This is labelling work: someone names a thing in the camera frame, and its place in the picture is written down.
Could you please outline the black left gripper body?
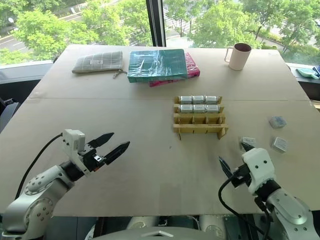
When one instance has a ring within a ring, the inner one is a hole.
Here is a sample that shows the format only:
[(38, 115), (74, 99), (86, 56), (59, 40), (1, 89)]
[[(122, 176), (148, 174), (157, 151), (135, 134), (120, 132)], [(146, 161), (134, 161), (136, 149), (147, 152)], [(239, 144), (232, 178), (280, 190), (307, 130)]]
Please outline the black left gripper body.
[(79, 168), (85, 176), (90, 175), (91, 172), (96, 172), (105, 164), (104, 158), (97, 155), (97, 150), (88, 143), (84, 145), (84, 150), (77, 154), (81, 162)]

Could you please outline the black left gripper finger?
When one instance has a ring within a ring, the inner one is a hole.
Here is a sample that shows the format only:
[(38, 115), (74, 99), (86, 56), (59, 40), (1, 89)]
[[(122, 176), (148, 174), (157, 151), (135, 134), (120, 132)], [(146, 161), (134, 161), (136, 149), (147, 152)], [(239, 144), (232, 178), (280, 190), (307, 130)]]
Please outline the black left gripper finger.
[(101, 147), (106, 142), (108, 142), (114, 134), (114, 132), (104, 133), (101, 136), (89, 141), (87, 144), (90, 145), (92, 148)]
[(118, 145), (115, 149), (110, 151), (107, 155), (103, 157), (103, 162), (106, 165), (110, 165), (114, 162), (118, 157), (120, 157), (129, 147), (130, 141), (126, 141), (120, 145)]

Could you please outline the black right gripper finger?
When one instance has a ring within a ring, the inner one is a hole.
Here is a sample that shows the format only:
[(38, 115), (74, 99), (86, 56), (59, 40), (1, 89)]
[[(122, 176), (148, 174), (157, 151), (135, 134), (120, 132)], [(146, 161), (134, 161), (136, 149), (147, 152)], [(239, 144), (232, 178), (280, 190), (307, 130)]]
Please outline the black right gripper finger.
[(252, 150), (252, 149), (255, 148), (253, 145), (250, 145), (250, 144), (248, 144), (248, 143), (246, 143), (246, 142), (243, 142), (243, 141), (241, 141), (240, 144), (241, 144), (241, 146), (243, 147), (243, 149), (244, 149), (246, 152), (248, 152), (248, 151), (250, 151), (250, 150)]
[(234, 175), (231, 172), (230, 166), (227, 164), (227, 162), (221, 156), (218, 156), (218, 160), (219, 160), (220, 166), (222, 168), (222, 171), (227, 176), (227, 178), (230, 179)]

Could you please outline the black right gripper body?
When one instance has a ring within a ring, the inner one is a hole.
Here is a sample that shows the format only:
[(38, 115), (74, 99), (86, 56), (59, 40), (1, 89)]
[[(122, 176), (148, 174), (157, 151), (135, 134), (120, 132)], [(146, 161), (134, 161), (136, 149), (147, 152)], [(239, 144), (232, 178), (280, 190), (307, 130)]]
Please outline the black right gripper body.
[(234, 188), (237, 188), (243, 184), (246, 184), (247, 187), (251, 184), (251, 171), (247, 164), (243, 164), (235, 169), (233, 172), (234, 178), (231, 180), (231, 183)]

